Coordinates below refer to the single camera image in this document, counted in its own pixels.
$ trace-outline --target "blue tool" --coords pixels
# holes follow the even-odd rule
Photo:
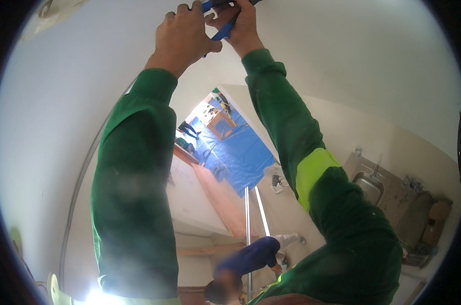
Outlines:
[[[249,2],[252,5],[255,5],[261,0],[250,0]],[[219,7],[225,4],[229,3],[234,3],[235,0],[209,0],[205,3],[202,4],[203,12],[206,13],[208,12],[211,8],[213,7]],[[230,38],[231,37],[231,30],[234,27],[235,22],[237,21],[237,17],[239,17],[239,14],[241,13],[241,10],[232,17],[231,20],[229,20],[222,28],[212,37],[212,40],[219,41],[222,40],[223,38]]]

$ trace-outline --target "neon yellow stripe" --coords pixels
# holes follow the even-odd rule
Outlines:
[[[252,298],[251,300],[249,300],[247,303],[251,302],[252,300],[254,300],[255,298],[257,298],[258,296],[260,296],[262,293],[265,293],[268,289],[270,289],[271,286],[274,286],[274,285],[280,283],[280,282],[281,282],[281,276],[282,276],[282,274],[278,277],[278,279],[277,279],[274,283],[270,284],[270,285],[268,286],[268,288],[261,290],[261,292],[259,292],[259,294],[258,294],[257,296],[255,296],[254,298]]]
[[[316,148],[306,156],[296,169],[296,192],[298,203],[308,213],[310,211],[309,193],[319,178],[330,167],[341,167],[334,156],[326,149]]]

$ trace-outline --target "stainless steel sink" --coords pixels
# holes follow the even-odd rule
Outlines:
[[[376,178],[370,177],[370,174],[358,172],[352,182],[361,187],[366,200],[373,205],[377,205],[385,192],[385,186]]]
[[[389,175],[392,176],[386,169],[360,157],[356,159],[356,166],[350,176],[350,181],[361,187],[366,200],[373,205],[378,205],[390,186]]]

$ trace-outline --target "blue tarp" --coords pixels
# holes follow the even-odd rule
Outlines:
[[[210,101],[210,105],[222,109],[215,99]],[[193,143],[194,155],[198,161],[205,162],[204,167],[208,168],[219,182],[225,178],[242,197],[246,186],[253,188],[263,179],[264,168],[272,165],[274,159],[237,110],[232,106],[231,109],[230,116],[237,126],[231,128],[224,120],[215,125],[215,129],[221,135],[232,130],[223,140],[220,141],[198,118],[193,119],[190,124],[196,131],[202,132],[199,135],[200,140],[195,141],[186,134],[184,136],[187,142]]]

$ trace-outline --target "metal pole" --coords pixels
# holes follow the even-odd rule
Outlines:
[[[263,203],[261,202],[261,196],[259,196],[258,186],[255,186],[256,197],[258,198],[259,211],[261,212],[261,219],[263,220],[264,232],[266,236],[271,236],[270,228],[268,228],[268,221],[266,221],[266,215],[264,214]]]
[[[246,207],[246,245],[251,244],[251,217],[249,209],[249,187],[246,186],[244,189],[244,204]],[[248,302],[252,298],[252,274],[248,273]]]

